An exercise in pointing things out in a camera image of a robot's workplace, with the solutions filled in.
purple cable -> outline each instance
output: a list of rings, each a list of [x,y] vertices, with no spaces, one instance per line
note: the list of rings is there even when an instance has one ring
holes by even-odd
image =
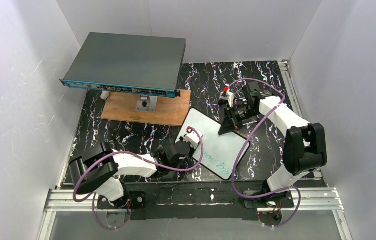
[[[266,82],[264,81],[261,81],[261,80],[257,80],[257,79],[253,79],[253,78],[242,78],[242,79],[239,79],[239,80],[236,80],[234,81],[233,83],[231,83],[228,88],[230,88],[233,84],[235,83],[238,83],[238,82],[241,82],[241,81],[245,81],[245,80],[249,80],[249,81],[256,81],[256,82],[259,82],[261,84],[264,84],[266,86],[268,86],[269,88],[271,88],[273,91],[277,92],[281,97],[282,99],[279,101],[279,103],[274,106],[258,123],[257,125],[255,126],[255,128],[251,131],[250,135],[247,137],[247,139],[245,140],[245,143],[242,145],[241,147],[241,150],[239,151],[238,153],[238,156],[236,157],[236,160],[235,160],[235,163],[233,165],[233,168],[232,168],[232,175],[230,177],[230,181],[231,181],[231,184],[232,184],[232,190],[240,197],[242,198],[245,198],[245,199],[259,199],[259,198],[263,198],[263,197],[266,197],[266,196],[269,196],[269,195],[272,195],[272,194],[275,194],[275,193],[279,193],[279,192],[283,192],[283,191],[288,191],[289,189],[295,189],[297,192],[298,192],[298,203],[297,203],[297,206],[295,207],[295,210],[294,212],[292,213],[292,215],[286,220],[284,221],[283,223],[279,224],[279,225],[276,225],[275,227],[280,227],[280,226],[283,226],[285,225],[287,222],[289,222],[295,215],[295,213],[297,212],[298,210],[298,207],[300,206],[300,202],[301,202],[301,194],[300,194],[300,191],[298,190],[298,188],[296,187],[283,187],[283,188],[280,188],[280,189],[277,189],[277,190],[274,190],[274,191],[271,191],[271,192],[268,192],[268,193],[265,193],[265,194],[261,194],[261,195],[257,195],[257,196],[247,196],[247,195],[243,195],[242,193],[240,193],[238,190],[236,190],[236,187],[235,187],[235,179],[234,179],[234,176],[235,176],[235,171],[236,171],[236,166],[238,164],[238,162],[241,160],[241,155],[242,153],[244,152],[244,149],[245,147],[247,146],[248,142],[251,140],[252,136],[254,135],[254,133],[257,131],[257,129],[260,127],[260,125],[264,122],[264,120],[266,120],[270,114],[272,114],[280,104],[283,103],[283,101],[285,100],[285,95],[283,93],[281,93],[279,90],[277,90],[276,88],[274,88],[272,85],[270,84],[267,84]]]
[[[121,224],[120,226],[109,227],[109,226],[106,226],[106,225],[102,224],[102,223],[99,221],[99,219],[98,219],[98,217],[97,217],[97,215],[96,215],[96,213],[95,213],[95,196],[96,196],[96,193],[94,193],[94,197],[93,197],[93,199],[92,199],[92,214],[94,214],[94,219],[95,219],[96,223],[97,223],[98,225],[100,225],[103,229],[107,229],[107,230],[118,230],[118,229],[124,227],[124,226],[130,221],[130,216],[129,216],[129,219],[128,219],[127,221],[125,221],[123,224]]]

